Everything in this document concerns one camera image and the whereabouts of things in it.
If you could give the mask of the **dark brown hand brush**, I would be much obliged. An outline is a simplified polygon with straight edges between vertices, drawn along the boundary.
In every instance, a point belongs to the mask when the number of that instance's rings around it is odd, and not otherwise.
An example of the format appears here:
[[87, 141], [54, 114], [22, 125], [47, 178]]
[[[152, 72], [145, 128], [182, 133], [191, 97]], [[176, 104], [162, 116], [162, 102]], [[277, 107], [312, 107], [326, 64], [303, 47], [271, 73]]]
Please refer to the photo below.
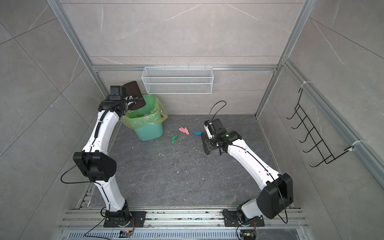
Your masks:
[[204, 152], [206, 153], [206, 155], [209, 155], [211, 151], [215, 149], [215, 147], [212, 145], [212, 141], [209, 139], [206, 133], [202, 133], [201, 137], [202, 137]]

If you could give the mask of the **dark brown dustpan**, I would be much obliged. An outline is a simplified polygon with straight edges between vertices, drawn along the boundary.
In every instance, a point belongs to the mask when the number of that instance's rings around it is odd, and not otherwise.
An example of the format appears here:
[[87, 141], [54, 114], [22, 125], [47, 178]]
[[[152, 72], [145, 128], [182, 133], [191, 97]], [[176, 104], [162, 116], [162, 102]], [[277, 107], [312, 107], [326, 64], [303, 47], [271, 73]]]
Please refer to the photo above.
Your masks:
[[124, 87], [126, 88], [126, 95], [128, 99], [139, 99], [133, 102], [132, 101], [128, 102], [127, 103], [128, 110], [130, 111], [138, 110], [140, 108], [143, 108], [146, 105], [146, 102], [138, 86], [137, 81], [132, 81], [127, 84], [124, 84]]

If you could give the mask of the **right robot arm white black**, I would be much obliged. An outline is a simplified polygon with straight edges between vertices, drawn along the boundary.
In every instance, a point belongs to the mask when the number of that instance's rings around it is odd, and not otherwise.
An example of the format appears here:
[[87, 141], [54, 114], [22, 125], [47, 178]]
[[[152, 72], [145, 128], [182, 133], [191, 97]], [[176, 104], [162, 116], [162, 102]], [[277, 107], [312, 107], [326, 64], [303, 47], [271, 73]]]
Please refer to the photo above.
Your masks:
[[202, 143], [206, 155], [218, 149], [220, 155], [227, 153], [232, 156], [251, 175], [261, 190], [257, 198], [237, 207], [237, 226], [247, 226], [257, 218], [273, 219], [276, 216], [287, 224], [287, 207], [294, 201], [292, 178], [287, 173], [280, 174], [266, 164], [252, 151], [240, 134], [234, 130], [226, 130], [216, 115], [209, 116], [204, 122], [204, 129]]

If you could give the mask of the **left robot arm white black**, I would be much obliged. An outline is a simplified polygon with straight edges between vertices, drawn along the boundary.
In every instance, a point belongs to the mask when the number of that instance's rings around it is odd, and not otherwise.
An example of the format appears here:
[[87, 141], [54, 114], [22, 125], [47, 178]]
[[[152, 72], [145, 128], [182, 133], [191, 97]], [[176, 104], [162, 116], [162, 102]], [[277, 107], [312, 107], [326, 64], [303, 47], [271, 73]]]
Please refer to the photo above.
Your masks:
[[101, 193], [105, 210], [104, 227], [133, 227], [135, 219], [116, 182], [117, 163], [108, 155], [109, 144], [120, 119], [129, 110], [137, 110], [146, 104], [136, 81], [123, 86], [111, 86], [110, 94], [98, 107], [98, 118], [87, 144], [75, 152], [73, 160], [88, 182]]

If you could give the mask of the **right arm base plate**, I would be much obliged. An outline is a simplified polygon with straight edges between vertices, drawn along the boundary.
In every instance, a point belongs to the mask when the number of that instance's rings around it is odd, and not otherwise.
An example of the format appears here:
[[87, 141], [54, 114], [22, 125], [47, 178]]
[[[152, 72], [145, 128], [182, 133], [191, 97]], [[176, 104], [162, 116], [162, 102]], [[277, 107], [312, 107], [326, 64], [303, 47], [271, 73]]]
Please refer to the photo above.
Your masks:
[[226, 227], [239, 227], [239, 226], [251, 226], [251, 227], [264, 227], [265, 222], [263, 216], [256, 216], [252, 219], [248, 219], [240, 211], [229, 211], [227, 209], [222, 210], [224, 222]]

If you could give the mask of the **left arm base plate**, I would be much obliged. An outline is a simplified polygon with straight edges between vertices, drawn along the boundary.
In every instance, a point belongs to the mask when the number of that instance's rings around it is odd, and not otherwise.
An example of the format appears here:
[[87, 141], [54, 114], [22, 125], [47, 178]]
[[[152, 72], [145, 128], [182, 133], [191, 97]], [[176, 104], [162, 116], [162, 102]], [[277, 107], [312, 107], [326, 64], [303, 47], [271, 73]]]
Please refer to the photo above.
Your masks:
[[134, 211], [129, 213], [123, 212], [106, 212], [104, 228], [125, 228], [125, 227], [143, 227], [147, 212]]

